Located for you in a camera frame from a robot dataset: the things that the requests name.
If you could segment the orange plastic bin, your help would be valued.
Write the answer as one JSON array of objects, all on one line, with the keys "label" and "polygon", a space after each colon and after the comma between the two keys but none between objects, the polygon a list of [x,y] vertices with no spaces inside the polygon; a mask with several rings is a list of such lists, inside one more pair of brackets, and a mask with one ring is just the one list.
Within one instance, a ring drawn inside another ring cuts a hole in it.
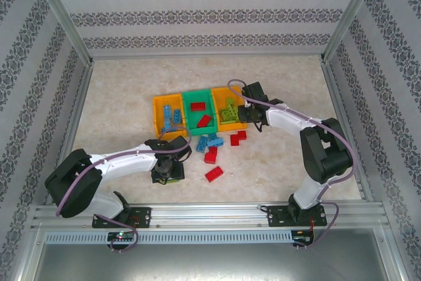
[{"label": "orange plastic bin", "polygon": [[232,99],[232,109],[237,110],[237,107],[244,105],[244,100],[231,91],[227,87],[221,88],[212,88],[212,98],[216,111],[216,122],[219,132],[228,132],[234,130],[245,130],[247,129],[247,123],[241,123],[239,119],[234,118],[233,120],[225,119],[222,115],[224,111],[228,111],[230,107],[228,106],[227,100]]},{"label": "orange plastic bin", "polygon": [[[170,106],[171,108],[171,126],[183,126],[184,128],[187,127],[183,99],[180,93],[155,96],[153,98],[153,118],[155,134],[157,138],[162,134],[163,128],[165,128],[164,106]],[[173,122],[174,111],[177,109],[180,110],[180,124],[174,124]]]}]

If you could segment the green plastic bin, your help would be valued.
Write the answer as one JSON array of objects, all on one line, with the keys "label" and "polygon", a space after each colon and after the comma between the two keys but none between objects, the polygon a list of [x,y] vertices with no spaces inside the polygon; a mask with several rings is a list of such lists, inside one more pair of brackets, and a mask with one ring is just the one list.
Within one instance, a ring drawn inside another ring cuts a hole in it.
[{"label": "green plastic bin", "polygon": [[[182,100],[184,103],[186,126],[193,136],[217,133],[216,111],[210,89],[183,92]],[[204,103],[205,110],[192,111],[192,103]],[[210,116],[210,122],[205,127],[198,128],[197,124],[204,115]]]}]

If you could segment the small circuit board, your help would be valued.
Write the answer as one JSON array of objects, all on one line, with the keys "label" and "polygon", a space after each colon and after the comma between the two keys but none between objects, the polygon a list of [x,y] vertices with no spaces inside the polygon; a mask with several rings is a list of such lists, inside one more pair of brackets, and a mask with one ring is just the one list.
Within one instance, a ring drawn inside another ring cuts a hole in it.
[{"label": "small circuit board", "polygon": [[299,247],[309,246],[314,241],[314,230],[292,230],[293,243]]},{"label": "small circuit board", "polygon": [[122,242],[122,243],[133,243],[135,240],[135,234],[132,232],[109,232],[107,235],[108,242]]}]

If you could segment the grey metal panel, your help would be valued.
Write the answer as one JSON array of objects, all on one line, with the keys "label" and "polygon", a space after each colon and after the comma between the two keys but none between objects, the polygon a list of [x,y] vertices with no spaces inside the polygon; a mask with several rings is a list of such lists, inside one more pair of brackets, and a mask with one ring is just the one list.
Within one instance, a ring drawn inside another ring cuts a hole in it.
[{"label": "grey metal panel", "polygon": [[367,231],[333,231],[307,250],[284,243],[46,245],[35,281],[388,281]]}]

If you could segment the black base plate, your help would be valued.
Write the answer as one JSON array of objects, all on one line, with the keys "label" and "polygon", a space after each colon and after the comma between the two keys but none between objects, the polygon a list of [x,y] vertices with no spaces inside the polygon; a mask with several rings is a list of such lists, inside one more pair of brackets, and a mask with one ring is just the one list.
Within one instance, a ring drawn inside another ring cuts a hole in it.
[{"label": "black base plate", "polygon": [[105,220],[98,215],[94,215],[92,220],[93,228],[123,228],[121,224],[128,225],[132,228],[148,228],[151,220],[151,208],[149,207],[132,207],[125,208],[122,212],[112,218],[115,224],[109,220]]},{"label": "black base plate", "polygon": [[325,227],[328,224],[321,204],[304,210],[291,205],[261,205],[260,211],[266,214],[269,227]]}]

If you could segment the wide aluminium base rail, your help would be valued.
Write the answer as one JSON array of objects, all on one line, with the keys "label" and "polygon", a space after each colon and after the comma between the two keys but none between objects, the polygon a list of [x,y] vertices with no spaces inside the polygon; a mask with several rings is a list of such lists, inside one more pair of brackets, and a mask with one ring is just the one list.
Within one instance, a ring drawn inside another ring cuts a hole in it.
[{"label": "wide aluminium base rail", "polygon": [[[149,207],[150,230],[269,230],[275,214],[263,211],[280,202],[261,203],[170,203],[135,204],[134,207]],[[338,201],[335,207],[323,202],[322,218],[335,220],[334,228],[379,228],[389,227],[383,203],[363,200]],[[44,231],[90,230],[93,214],[82,212],[72,218],[55,216],[54,205],[35,208],[30,229]]]}]

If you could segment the aluminium frame rail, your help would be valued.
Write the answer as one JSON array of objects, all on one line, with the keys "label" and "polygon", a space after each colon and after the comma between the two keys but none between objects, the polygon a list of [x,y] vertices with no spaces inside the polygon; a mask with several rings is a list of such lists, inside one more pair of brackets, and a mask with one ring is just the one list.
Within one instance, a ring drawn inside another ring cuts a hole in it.
[{"label": "aluminium frame rail", "polygon": [[70,75],[70,82],[57,88],[53,102],[56,110],[58,110],[55,113],[56,125],[40,180],[42,205],[52,204],[50,195],[45,187],[47,177],[72,151],[93,65],[94,62],[90,62],[84,68],[78,66]]},{"label": "aluminium frame rail", "polygon": [[342,127],[346,140],[349,142],[355,154],[354,162],[356,164],[356,167],[354,171],[354,178],[357,183],[360,196],[365,201],[373,202],[375,201],[375,199],[373,198],[372,192],[370,190],[364,166],[361,163],[357,145],[355,143],[355,139],[353,137],[353,133],[349,125],[347,113],[345,107],[343,106],[343,100],[341,98],[340,90],[337,87],[330,65],[328,63],[323,64],[320,62],[320,66],[325,77],[326,85],[328,87],[328,91],[332,100],[335,113],[337,115],[337,119]]},{"label": "aluminium frame rail", "polygon": [[323,61],[323,54],[315,53],[194,53],[194,54],[158,54],[158,55],[109,55],[92,57],[92,61],[111,60],[140,60],[140,59],[198,59],[198,58],[223,58],[223,57],[317,57]]}]

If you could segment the aluminium frame post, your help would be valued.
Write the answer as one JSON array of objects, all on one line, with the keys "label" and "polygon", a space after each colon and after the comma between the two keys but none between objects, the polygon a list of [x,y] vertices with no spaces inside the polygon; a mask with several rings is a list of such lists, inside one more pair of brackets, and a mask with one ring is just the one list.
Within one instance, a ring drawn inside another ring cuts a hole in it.
[{"label": "aluminium frame post", "polygon": [[358,13],[364,0],[350,0],[342,17],[339,19],[338,25],[332,33],[325,50],[320,55],[320,62],[326,64],[334,55],[341,40],[345,36],[348,27],[352,23],[355,15]]},{"label": "aluminium frame post", "polygon": [[387,281],[420,281],[407,265],[405,256],[399,250],[393,231],[388,227],[373,229]]},{"label": "aluminium frame post", "polygon": [[40,227],[31,227],[24,237],[5,281],[35,281],[44,243],[45,232]]},{"label": "aluminium frame post", "polygon": [[89,51],[62,0],[47,0],[47,2],[68,36],[73,48],[75,48],[78,53],[78,56],[85,65],[91,64],[93,58],[89,54]]}]

